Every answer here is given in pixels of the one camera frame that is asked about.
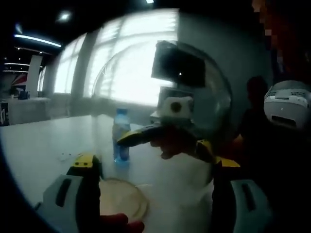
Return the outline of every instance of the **plastic water bottle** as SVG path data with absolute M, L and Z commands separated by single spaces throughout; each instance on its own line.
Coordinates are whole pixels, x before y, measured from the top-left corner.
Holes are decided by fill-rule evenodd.
M 127 115 L 126 108 L 118 108 L 117 114 L 113 121 L 112 141 L 113 141 L 113 158 L 117 164 L 128 164 L 130 159 L 129 148 L 118 146 L 117 140 L 125 133 L 131 131 L 130 119 Z

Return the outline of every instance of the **ceiling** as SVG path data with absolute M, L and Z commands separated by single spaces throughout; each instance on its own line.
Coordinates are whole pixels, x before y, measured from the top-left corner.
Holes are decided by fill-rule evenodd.
M 91 32 L 110 19 L 131 12 L 145 11 L 155 8 L 175 7 L 183 12 L 207 15 L 234 24 L 249 32 L 260 35 L 262 29 L 259 26 L 258 16 L 253 13 L 251 0 L 222 0 L 222 1 L 199 1 L 191 0 L 181 4 L 179 0 L 154 0 L 147 4 L 146 0 L 120 0 L 120 1 L 94 1 L 74 4 L 68 1 L 55 1 L 44 3 L 8 3 L 7 9 L 10 14 L 2 15 L 0 21 L 4 25 L 2 32 L 4 37 L 0 44 L 1 63 L 24 63 L 29 64 L 31 56 L 42 55 L 44 66 L 62 48 L 79 35 Z M 62 11 L 71 12 L 68 22 L 57 22 Z M 29 40 L 14 38 L 18 33 L 16 24 L 19 24 L 24 35 L 39 37 L 61 44 L 61 48 L 34 43 Z

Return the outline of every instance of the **led light strip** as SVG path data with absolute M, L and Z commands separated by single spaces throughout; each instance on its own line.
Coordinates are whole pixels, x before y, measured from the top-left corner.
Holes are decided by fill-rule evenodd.
M 17 37 L 17 38 L 24 38 L 24 39 L 29 39 L 29 40 L 35 40 L 35 41 L 39 41 L 39 42 L 46 43 L 46 44 L 49 44 L 49 45 L 54 45 L 54 46 L 56 46 L 56 47 L 62 47 L 61 45 L 56 44 L 56 43 L 53 43 L 53 42 L 51 42 L 51 41 L 42 40 L 42 39 L 35 38 L 35 37 L 32 37 L 32 36 L 15 34 L 14 37 Z
M 10 62 L 8 62 L 8 63 L 4 63 L 5 65 L 18 65 L 18 66 L 30 66 L 29 64 L 22 64 L 22 63 L 10 63 Z
M 3 72 L 19 72 L 19 73 L 28 73 L 28 71 L 20 71 L 20 70 L 3 70 Z

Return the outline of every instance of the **blue bottle cap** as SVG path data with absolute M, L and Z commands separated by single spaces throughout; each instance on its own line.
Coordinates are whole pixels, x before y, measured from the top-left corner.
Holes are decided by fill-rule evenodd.
M 126 115 L 128 112 L 127 108 L 117 108 L 117 114 Z

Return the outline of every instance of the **table surface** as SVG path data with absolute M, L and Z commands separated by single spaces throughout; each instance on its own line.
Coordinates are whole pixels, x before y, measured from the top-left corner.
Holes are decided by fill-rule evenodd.
M 65 174 L 81 152 L 92 152 L 103 162 L 104 177 L 137 185 L 150 200 L 144 222 L 146 233 L 207 232 L 211 213 L 210 164 L 185 154 L 170 160 L 149 143 L 130 149 L 130 166 L 113 161 L 113 119 L 79 116 L 2 127 L 6 162 L 19 188 L 35 206 L 45 189 Z M 131 125 L 132 130 L 139 125 Z

